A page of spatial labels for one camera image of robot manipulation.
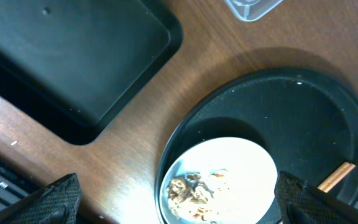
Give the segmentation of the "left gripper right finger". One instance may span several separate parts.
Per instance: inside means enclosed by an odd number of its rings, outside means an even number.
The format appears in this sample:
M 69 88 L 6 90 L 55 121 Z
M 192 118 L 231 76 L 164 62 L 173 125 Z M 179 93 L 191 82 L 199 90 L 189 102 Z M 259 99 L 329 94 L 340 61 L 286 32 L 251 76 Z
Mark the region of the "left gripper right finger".
M 283 224 L 358 224 L 358 209 L 281 171 L 275 186 Z

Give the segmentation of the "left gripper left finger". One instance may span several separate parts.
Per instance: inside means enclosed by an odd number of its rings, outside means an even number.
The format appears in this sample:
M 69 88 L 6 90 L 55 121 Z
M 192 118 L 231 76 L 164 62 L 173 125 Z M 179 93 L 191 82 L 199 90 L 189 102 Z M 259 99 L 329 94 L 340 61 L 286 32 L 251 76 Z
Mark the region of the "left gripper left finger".
M 75 173 L 67 174 L 0 211 L 0 223 L 75 224 L 81 201 Z

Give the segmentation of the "wooden chopstick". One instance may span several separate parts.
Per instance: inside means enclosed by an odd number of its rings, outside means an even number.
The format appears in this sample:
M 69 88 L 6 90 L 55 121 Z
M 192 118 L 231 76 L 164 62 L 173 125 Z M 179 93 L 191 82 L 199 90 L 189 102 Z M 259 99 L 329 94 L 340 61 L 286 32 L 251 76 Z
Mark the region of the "wooden chopstick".
M 328 193 L 332 190 L 340 181 L 345 178 L 354 168 L 355 164 L 344 162 L 340 165 L 328 178 L 326 178 L 321 184 L 319 184 L 318 189 Z

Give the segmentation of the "grey plate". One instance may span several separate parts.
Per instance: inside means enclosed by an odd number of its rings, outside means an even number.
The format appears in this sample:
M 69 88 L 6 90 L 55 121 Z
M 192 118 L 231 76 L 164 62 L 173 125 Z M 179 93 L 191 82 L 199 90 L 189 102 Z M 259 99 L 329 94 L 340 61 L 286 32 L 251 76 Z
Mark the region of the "grey plate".
M 190 147 L 164 173 L 158 190 L 163 223 L 210 223 L 177 219 L 168 207 L 165 190 L 173 178 L 184 178 L 195 172 L 210 175 L 222 169 L 228 171 L 229 190 L 221 200 L 221 214 L 214 223 L 259 222 L 275 198 L 276 165 L 262 146 L 243 138 L 222 137 Z

